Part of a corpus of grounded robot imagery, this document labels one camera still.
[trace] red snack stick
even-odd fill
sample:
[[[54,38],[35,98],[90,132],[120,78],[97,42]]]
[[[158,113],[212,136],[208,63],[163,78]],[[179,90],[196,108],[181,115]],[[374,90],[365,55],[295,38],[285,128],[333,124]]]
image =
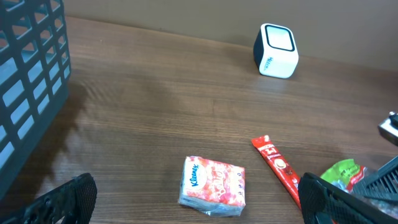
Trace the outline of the red snack stick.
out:
[[[298,190],[300,177],[287,163],[285,157],[282,156],[278,149],[272,144],[269,136],[261,136],[259,138],[252,139],[251,142],[285,186],[299,209],[301,209]]]

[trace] green packet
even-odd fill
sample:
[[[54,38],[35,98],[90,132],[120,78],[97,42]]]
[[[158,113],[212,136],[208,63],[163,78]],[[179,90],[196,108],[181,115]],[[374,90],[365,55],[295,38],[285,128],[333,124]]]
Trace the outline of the green packet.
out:
[[[366,167],[356,164],[354,159],[345,159],[326,170],[321,178],[341,190],[351,192],[353,185],[363,179],[366,169]]]

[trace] wood grain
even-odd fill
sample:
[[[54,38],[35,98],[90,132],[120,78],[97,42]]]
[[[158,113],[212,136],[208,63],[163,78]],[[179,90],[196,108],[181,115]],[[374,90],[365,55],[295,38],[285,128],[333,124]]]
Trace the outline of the wood grain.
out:
[[[398,74],[301,57],[288,80],[263,77],[252,49],[67,18],[70,96],[32,153],[1,213],[90,172],[92,223],[302,223],[251,146],[268,134],[299,175],[354,158],[397,155],[377,125],[396,109]],[[240,217],[177,203],[185,156],[246,168]]]

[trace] white device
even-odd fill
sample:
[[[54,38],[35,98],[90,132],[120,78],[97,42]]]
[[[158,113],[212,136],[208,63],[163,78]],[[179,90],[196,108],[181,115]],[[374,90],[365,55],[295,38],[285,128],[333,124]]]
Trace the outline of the white device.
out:
[[[292,76],[299,62],[292,31],[275,24],[261,25],[253,54],[261,75],[270,77]]]

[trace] blue plastic crate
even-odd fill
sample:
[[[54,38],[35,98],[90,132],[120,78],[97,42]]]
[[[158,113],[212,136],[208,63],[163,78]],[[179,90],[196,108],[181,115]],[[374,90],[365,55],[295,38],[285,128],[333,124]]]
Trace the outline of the blue plastic crate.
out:
[[[68,96],[62,0],[0,0],[0,198]]]

